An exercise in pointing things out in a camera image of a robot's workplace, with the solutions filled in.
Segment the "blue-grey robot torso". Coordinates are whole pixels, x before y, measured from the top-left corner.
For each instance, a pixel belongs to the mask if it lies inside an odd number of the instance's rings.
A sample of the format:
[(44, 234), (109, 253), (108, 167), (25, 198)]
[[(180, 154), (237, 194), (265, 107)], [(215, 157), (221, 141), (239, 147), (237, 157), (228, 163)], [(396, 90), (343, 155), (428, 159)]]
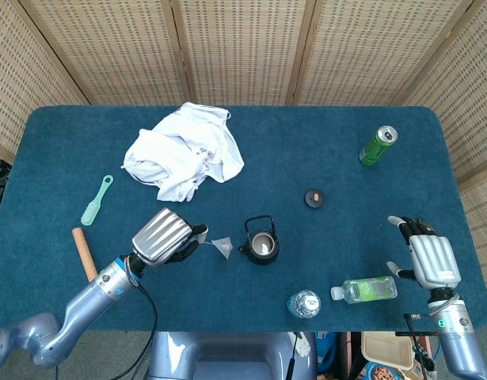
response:
[(311, 332), (157, 332), (146, 380), (315, 380)]

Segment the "woven folding screen wooden frame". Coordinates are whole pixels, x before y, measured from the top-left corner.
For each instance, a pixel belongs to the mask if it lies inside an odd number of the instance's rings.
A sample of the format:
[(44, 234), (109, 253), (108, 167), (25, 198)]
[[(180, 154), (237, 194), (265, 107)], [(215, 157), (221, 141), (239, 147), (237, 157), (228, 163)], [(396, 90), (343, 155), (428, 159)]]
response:
[(0, 0), (0, 157), (41, 105), (424, 105), (487, 276), (487, 0)]

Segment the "blue plastic package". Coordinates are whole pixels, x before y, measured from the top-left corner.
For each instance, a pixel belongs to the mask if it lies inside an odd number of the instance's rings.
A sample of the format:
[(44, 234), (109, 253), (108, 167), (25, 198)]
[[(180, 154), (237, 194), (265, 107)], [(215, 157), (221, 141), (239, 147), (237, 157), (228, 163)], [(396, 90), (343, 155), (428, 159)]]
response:
[(316, 332), (318, 373), (326, 373), (333, 365), (337, 353), (337, 332)]

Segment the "tea bag with green tag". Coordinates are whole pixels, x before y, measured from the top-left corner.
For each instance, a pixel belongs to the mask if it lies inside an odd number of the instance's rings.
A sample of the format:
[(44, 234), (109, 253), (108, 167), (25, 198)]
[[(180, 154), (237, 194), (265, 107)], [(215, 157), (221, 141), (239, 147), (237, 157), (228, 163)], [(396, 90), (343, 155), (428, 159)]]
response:
[(214, 246), (226, 260), (230, 258), (230, 254), (233, 250), (233, 245), (230, 237), (204, 241), (204, 244)]

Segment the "wooden rolling pin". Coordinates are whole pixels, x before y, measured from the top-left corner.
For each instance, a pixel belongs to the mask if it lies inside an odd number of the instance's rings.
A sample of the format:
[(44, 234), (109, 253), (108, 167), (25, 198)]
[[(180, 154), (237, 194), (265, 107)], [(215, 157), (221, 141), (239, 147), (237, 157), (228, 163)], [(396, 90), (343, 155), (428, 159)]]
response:
[(97, 278), (98, 272), (82, 228), (74, 228), (72, 236), (88, 282), (91, 282)]

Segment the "beige takeout box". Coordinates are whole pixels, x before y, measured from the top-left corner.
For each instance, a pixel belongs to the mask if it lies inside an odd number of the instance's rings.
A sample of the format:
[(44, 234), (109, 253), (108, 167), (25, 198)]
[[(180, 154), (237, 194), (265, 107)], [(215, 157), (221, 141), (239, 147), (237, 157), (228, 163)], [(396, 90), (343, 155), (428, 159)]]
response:
[(400, 370), (410, 370), (414, 364), (412, 340), (407, 336), (396, 336), (395, 332), (362, 332), (361, 352), (370, 362)]

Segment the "cookie box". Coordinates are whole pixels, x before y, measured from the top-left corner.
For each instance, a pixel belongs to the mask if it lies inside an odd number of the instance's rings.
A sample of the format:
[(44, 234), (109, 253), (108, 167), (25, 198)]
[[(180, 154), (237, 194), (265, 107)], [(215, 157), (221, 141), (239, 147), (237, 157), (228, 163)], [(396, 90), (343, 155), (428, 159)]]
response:
[(421, 368), (401, 370), (381, 363), (367, 362), (356, 380), (424, 380)]

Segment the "blue felt table mat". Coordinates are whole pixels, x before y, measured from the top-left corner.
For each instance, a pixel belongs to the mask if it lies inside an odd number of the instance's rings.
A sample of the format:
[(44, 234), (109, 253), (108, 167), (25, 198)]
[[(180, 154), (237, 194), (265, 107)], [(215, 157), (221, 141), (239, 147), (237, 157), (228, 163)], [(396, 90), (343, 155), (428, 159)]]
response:
[[(71, 231), (103, 177), (114, 181), (85, 231), (98, 268), (131, 251), (132, 237), (162, 209), (157, 189), (121, 168), (139, 131), (169, 107), (51, 106), (28, 118), (0, 206), (0, 327), (44, 311), (63, 316), (86, 285)], [(411, 268), (390, 215), (421, 217), (455, 251), (458, 292), (475, 327), (487, 325), (487, 290), (437, 115), (425, 107), (230, 107), (228, 128), (244, 161), (233, 179), (206, 179), (187, 203), (169, 208), (210, 239), (245, 242), (244, 221), (271, 215), (277, 259), (251, 262), (211, 245), (177, 264), (143, 273), (147, 295), (130, 290), (99, 329), (162, 331), (403, 330), (404, 314), (427, 310), (429, 294), (398, 279), (398, 296), (349, 305), (330, 298), (346, 279), (384, 276), (392, 260)], [(397, 142), (374, 165), (359, 154), (381, 126)], [(309, 207), (307, 190), (325, 195)], [(287, 309), (310, 290), (321, 309), (310, 319)]]

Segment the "clear water bottle white cap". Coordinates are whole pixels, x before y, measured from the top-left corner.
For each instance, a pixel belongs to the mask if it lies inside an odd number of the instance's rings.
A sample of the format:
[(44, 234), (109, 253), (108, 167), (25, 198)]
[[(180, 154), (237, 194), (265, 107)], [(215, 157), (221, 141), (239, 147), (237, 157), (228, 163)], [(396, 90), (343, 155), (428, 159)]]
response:
[(310, 319), (318, 315), (321, 301), (313, 291), (303, 290), (293, 294), (287, 300), (287, 309), (293, 317)]

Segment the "green energy drink can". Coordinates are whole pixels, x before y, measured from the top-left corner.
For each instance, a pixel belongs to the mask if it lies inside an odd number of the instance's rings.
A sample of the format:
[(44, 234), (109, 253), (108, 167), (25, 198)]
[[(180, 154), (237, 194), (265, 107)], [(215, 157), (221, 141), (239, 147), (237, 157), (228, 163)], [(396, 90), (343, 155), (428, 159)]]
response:
[(398, 132), (391, 126), (381, 126), (360, 151), (359, 159), (364, 165), (374, 165), (398, 140)]

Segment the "mint green hairbrush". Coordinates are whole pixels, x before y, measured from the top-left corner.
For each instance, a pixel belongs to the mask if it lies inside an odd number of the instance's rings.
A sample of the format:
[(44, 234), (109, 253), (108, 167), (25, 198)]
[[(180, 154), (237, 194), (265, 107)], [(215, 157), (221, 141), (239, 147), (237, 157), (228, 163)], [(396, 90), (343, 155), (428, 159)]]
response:
[(80, 222), (83, 226), (91, 226), (97, 217), (97, 213), (101, 208), (101, 202), (104, 198), (105, 193), (113, 182), (112, 175), (105, 175), (101, 186), (95, 195), (95, 197), (89, 202), (86, 209), (84, 210)]

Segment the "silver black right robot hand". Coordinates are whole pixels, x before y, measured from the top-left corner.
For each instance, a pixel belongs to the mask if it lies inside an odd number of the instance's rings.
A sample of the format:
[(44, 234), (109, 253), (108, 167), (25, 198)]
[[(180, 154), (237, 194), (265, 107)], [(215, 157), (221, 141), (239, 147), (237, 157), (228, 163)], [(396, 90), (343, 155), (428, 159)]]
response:
[(416, 281), (427, 291), (445, 287), (455, 289), (458, 286), (461, 274), (451, 243), (446, 237), (439, 236), (422, 218), (413, 220), (390, 215), (387, 219), (399, 229), (413, 262), (413, 269), (405, 270), (393, 261), (387, 261), (386, 265), (393, 275)]

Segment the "black cast iron teapot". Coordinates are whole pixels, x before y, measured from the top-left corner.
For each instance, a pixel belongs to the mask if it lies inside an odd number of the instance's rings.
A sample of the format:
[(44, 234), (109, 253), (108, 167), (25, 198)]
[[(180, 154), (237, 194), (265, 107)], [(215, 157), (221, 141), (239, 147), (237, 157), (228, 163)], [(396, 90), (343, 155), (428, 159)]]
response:
[[(268, 219), (270, 228), (250, 233), (249, 223), (260, 219)], [(271, 215), (259, 215), (248, 218), (244, 221), (244, 229), (246, 240), (238, 248), (238, 251), (245, 254), (254, 264), (271, 264), (280, 252), (280, 242), (276, 234), (276, 225), (273, 217)]]

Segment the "black teapot lid orange knob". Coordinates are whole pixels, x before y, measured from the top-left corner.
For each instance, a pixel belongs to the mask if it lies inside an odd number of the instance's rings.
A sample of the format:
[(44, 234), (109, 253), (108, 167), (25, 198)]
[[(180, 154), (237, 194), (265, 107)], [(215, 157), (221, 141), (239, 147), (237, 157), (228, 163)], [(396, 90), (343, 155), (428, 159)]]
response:
[(325, 195), (321, 190), (307, 190), (304, 196), (305, 203), (311, 208), (320, 208), (325, 203)]

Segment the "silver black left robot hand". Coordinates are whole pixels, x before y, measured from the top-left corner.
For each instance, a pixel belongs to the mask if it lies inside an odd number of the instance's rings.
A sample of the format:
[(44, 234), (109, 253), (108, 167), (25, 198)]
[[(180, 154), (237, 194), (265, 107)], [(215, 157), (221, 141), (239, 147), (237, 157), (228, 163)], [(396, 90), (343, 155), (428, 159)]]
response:
[(148, 266), (181, 262), (205, 242), (207, 233), (207, 225), (191, 225), (164, 207), (132, 238), (133, 253)]

